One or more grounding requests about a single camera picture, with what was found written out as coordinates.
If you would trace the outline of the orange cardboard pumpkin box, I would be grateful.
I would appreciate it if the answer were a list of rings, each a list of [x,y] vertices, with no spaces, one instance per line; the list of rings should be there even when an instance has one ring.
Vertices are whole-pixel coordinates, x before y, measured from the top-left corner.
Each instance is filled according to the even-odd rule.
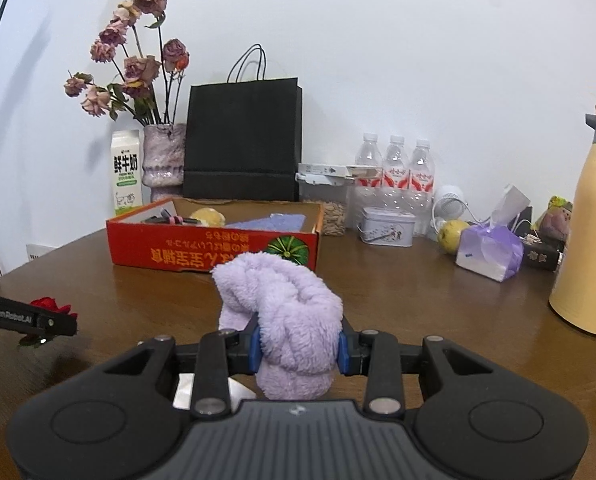
[[[222,212],[226,223],[304,214],[300,232],[206,228],[190,219],[197,209]],[[320,204],[255,200],[165,198],[106,222],[112,262],[118,266],[173,272],[209,272],[245,252],[268,252],[313,270],[323,226]]]

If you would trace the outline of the clear water bottle left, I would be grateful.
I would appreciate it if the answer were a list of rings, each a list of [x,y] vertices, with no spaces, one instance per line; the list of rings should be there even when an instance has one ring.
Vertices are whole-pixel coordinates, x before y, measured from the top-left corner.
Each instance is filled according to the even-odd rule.
[[[356,166],[371,167],[368,174],[364,174],[354,181],[354,211],[357,214],[362,214],[363,207],[374,204],[377,190],[382,184],[382,154],[380,154],[377,145],[376,134],[364,133],[363,142],[354,163]]]

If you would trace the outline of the clear water bottle middle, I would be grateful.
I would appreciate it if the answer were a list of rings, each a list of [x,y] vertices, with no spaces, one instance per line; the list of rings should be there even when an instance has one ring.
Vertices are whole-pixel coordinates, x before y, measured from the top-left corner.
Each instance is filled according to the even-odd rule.
[[[404,150],[404,137],[391,136],[383,159],[383,203],[389,209],[402,210],[404,192],[409,185],[409,162]]]

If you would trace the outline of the yellow white plush toy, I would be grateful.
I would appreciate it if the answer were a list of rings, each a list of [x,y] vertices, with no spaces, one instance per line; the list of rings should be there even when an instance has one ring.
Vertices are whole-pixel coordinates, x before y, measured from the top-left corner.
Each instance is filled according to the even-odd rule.
[[[197,209],[190,215],[190,219],[206,228],[223,228],[226,223],[224,214],[211,207]]]

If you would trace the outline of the purple textured vase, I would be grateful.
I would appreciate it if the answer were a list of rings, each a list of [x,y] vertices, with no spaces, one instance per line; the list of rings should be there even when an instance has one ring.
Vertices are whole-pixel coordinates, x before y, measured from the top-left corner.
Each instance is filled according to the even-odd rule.
[[[184,180],[186,125],[149,125],[143,130],[142,182],[150,200],[181,196]]]

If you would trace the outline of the dried pink rose bouquet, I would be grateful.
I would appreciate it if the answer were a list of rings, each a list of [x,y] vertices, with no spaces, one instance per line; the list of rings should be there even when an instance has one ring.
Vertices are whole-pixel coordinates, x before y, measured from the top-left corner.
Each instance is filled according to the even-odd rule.
[[[167,6],[168,0],[121,1],[90,47],[90,60],[111,65],[115,75],[102,84],[91,74],[71,73],[66,96],[93,117],[126,112],[142,126],[174,124],[191,55],[178,38],[164,39]]]

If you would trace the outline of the lavender fluffy towel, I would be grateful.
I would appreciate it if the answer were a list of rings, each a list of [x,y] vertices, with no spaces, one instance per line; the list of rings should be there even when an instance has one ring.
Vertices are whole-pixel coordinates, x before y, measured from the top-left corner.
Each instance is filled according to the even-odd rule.
[[[305,266],[246,252],[211,275],[222,300],[221,328],[243,330],[258,316],[262,360],[256,382],[270,400],[324,396],[334,378],[342,300]]]

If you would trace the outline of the white floral tin box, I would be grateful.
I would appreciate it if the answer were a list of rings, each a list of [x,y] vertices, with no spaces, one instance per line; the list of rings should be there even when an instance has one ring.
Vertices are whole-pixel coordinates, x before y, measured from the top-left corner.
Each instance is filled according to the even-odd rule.
[[[358,224],[360,240],[373,246],[409,248],[413,245],[415,217],[398,209],[365,207]]]

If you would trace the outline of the clear water bottle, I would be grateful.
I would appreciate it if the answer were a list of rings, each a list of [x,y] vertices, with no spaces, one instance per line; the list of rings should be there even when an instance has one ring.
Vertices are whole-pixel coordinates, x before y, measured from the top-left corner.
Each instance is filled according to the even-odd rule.
[[[364,133],[363,142],[354,163],[356,166],[371,167],[368,174],[364,174],[354,181],[354,211],[357,214],[362,214],[363,207],[374,204],[377,190],[382,184],[382,154],[380,154],[377,145],[376,134]]]
[[[391,136],[383,159],[383,203],[389,209],[402,210],[404,192],[409,185],[409,162],[404,150],[404,137]]]
[[[430,208],[435,187],[435,163],[430,142],[418,139],[410,161],[409,203],[415,217],[414,235],[424,237],[430,221]]]

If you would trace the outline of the white pink flat carton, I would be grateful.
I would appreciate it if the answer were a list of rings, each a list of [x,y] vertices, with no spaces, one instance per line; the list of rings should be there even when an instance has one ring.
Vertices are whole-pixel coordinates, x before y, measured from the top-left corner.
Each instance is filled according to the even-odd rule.
[[[296,179],[311,185],[341,186],[347,181],[359,180],[372,183],[380,181],[382,170],[379,166],[366,165],[333,165],[333,164],[307,164],[300,162]]]

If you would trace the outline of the yellow green pear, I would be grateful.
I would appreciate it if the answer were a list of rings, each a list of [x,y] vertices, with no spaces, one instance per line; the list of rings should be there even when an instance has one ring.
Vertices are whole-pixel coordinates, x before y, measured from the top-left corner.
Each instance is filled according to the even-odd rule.
[[[460,247],[461,235],[469,228],[469,223],[454,219],[443,223],[437,233],[437,242],[441,249],[449,255],[456,255]]]

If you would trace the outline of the red artificial rose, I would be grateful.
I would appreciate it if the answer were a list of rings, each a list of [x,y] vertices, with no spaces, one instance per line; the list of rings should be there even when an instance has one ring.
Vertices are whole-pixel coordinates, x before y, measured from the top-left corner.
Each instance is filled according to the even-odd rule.
[[[72,310],[72,307],[70,304],[64,304],[63,306],[60,306],[56,302],[55,298],[52,298],[49,296],[45,296],[45,297],[41,297],[41,298],[32,300],[30,302],[30,304],[35,308],[42,309],[42,310],[51,312],[53,314],[68,315],[70,318],[73,318],[74,320],[76,320],[78,318],[77,312],[74,312],[74,310]],[[18,344],[21,347],[39,348],[39,347],[43,346],[44,344],[47,344],[48,342],[52,341],[54,338],[55,338],[55,335],[48,335],[48,336],[25,335],[21,338],[21,340],[18,342]]]

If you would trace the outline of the cream yellow thermos jug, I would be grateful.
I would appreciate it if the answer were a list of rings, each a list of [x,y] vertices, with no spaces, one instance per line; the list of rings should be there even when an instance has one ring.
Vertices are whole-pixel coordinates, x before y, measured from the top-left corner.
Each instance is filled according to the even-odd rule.
[[[596,335],[596,105],[586,115],[593,142],[578,180],[570,232],[562,263],[548,298],[569,324]]]

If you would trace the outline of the purple white tissue pack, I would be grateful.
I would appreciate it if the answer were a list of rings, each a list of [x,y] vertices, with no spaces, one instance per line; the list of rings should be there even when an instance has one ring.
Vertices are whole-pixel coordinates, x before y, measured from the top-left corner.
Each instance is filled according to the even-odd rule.
[[[455,263],[498,283],[514,276],[522,264],[524,246],[508,225],[529,204],[524,193],[509,185],[487,221],[462,231]]]

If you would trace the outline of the small black box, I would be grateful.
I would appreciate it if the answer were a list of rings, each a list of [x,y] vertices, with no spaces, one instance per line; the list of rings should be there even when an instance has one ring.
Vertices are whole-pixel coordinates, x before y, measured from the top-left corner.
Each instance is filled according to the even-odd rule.
[[[527,234],[520,238],[522,242],[522,266],[555,272],[560,266],[562,253],[553,245],[545,243],[540,237]]]

